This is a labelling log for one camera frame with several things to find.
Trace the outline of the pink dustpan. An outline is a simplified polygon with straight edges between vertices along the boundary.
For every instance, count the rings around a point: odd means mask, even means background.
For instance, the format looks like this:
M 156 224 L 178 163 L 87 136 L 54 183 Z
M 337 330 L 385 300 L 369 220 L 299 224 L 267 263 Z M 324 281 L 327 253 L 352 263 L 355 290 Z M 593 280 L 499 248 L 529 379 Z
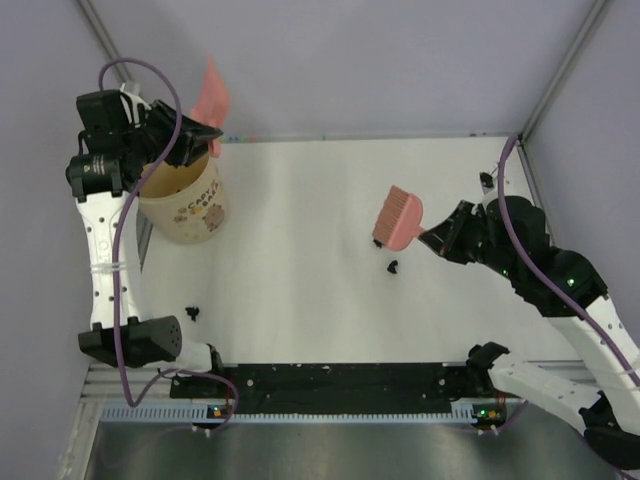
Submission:
M 190 118 L 203 125 L 222 129 L 230 108 L 230 96 L 212 57 L 207 66 L 195 106 Z

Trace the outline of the pink hand brush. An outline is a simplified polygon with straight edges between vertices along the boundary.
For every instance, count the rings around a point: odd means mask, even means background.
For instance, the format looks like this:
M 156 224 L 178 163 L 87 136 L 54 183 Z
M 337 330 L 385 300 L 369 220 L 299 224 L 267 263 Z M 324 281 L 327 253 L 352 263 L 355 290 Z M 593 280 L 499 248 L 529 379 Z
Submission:
M 425 231 L 421 227 L 423 202 L 413 193 L 392 185 L 377 216 L 373 239 L 391 251 L 405 250 Z

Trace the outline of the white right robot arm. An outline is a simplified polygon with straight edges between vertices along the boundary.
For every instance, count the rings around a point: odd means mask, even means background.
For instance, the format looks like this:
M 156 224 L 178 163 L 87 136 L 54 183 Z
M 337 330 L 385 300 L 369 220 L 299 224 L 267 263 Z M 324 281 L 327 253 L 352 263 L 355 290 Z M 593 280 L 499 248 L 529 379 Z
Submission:
M 477 346 L 469 388 L 496 389 L 536 405 L 570 425 L 612 466 L 639 468 L 639 348 L 625 330 L 608 288 L 583 255 L 551 244 L 544 212 L 520 196 L 462 201 L 439 225 L 415 238 L 439 257 L 481 264 L 505 278 L 514 293 L 574 348 L 594 385 L 535 367 L 495 342 Z

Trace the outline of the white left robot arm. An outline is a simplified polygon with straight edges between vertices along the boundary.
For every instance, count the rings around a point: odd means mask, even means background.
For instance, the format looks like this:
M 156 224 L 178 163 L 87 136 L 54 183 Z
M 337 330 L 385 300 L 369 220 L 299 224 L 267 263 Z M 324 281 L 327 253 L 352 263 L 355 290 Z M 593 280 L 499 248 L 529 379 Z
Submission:
M 143 298 L 134 187 L 145 166 L 157 159 L 189 166 L 222 132 L 178 115 L 161 100 L 146 103 L 118 89 L 81 95 L 76 108 L 84 128 L 65 175 L 83 221 L 93 292 L 90 326 L 79 334 L 79 348 L 111 367 L 192 370 L 194 387 L 216 396 L 227 374 L 214 348 L 186 339 L 175 316 L 153 316 Z

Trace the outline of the black paper scrap centre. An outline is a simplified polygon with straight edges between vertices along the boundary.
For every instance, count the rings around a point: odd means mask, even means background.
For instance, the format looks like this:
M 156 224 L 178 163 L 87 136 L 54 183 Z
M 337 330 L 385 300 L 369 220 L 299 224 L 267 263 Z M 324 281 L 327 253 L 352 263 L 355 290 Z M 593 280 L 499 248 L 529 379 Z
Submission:
M 387 265 L 387 268 L 386 268 L 386 270 L 392 275 L 397 275 L 398 274 L 398 269 L 399 269 L 399 261 L 398 260 L 390 261 L 389 264 Z

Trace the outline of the beige capybara bucket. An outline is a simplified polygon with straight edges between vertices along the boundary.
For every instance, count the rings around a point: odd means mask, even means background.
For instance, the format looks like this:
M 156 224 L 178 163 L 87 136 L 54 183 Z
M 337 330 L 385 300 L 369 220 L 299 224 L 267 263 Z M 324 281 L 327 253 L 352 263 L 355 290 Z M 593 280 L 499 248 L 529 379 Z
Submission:
M 140 190 L 139 210 L 175 244 L 210 239 L 229 210 L 216 159 L 204 154 L 189 166 L 162 163 Z

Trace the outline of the black paper scrap left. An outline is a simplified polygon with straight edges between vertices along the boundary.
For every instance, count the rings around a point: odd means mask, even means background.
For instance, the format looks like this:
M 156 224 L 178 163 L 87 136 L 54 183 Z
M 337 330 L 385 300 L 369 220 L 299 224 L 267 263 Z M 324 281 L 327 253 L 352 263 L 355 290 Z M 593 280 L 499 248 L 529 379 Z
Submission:
M 193 322 L 196 322 L 200 315 L 200 309 L 197 306 L 188 306 L 185 308 L 185 312 Z

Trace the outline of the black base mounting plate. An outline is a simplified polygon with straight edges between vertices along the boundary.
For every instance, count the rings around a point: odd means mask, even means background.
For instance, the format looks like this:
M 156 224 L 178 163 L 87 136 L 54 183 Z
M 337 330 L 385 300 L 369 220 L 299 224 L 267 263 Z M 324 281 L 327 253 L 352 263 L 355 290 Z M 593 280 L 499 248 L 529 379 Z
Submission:
M 501 396 L 464 363 L 241 363 L 219 375 L 238 390 L 238 413 L 442 413 Z

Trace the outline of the left aluminium frame post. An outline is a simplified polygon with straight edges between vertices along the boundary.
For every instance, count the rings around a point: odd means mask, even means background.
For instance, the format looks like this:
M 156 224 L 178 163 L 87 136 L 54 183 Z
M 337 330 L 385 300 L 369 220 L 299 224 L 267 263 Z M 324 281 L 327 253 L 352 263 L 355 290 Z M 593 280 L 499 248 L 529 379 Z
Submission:
M 100 130 L 136 132 L 137 126 L 131 124 L 125 114 L 119 87 L 123 82 L 138 82 L 125 62 L 115 63 L 115 60 L 120 59 L 119 51 L 94 2 L 73 1 L 72 4 L 77 8 L 107 61 L 107 68 L 99 71 L 98 88 L 80 95 L 76 100 L 82 122 L 88 126 L 90 132 Z

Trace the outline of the aluminium frame post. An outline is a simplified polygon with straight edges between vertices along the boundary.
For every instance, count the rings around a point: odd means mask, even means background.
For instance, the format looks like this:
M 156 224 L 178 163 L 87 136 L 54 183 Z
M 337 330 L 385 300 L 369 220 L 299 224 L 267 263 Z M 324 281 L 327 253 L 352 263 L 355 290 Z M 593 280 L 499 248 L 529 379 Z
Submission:
M 88 126 L 90 132 L 100 130 L 136 132 L 137 126 L 131 124 L 125 114 L 119 87 L 123 82 L 138 82 L 125 62 L 115 63 L 115 60 L 120 59 L 119 51 L 94 2 L 73 1 L 72 4 L 77 8 L 107 61 L 107 68 L 99 71 L 98 88 L 80 95 L 76 100 L 82 122 Z
M 522 127 L 519 134 L 519 143 L 521 145 L 525 145 L 533 137 L 556 97 L 561 93 L 570 78 L 581 56 L 586 52 L 613 4 L 612 0 L 591 2 L 585 18 L 581 21 L 576 33 L 571 37 L 571 41 L 565 49 L 559 64 L 553 71 Z

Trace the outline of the right aluminium frame post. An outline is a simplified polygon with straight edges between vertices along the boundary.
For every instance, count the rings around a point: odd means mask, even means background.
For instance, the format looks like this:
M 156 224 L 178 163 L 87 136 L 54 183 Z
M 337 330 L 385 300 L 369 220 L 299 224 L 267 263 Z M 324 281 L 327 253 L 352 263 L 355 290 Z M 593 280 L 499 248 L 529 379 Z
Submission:
M 591 2 L 585 18 L 581 21 L 576 33 L 571 37 L 571 41 L 565 49 L 559 64 L 553 71 L 522 127 L 519 134 L 519 143 L 521 145 L 525 145 L 533 137 L 556 97 L 561 93 L 570 78 L 581 56 L 586 52 L 613 4 L 612 0 Z

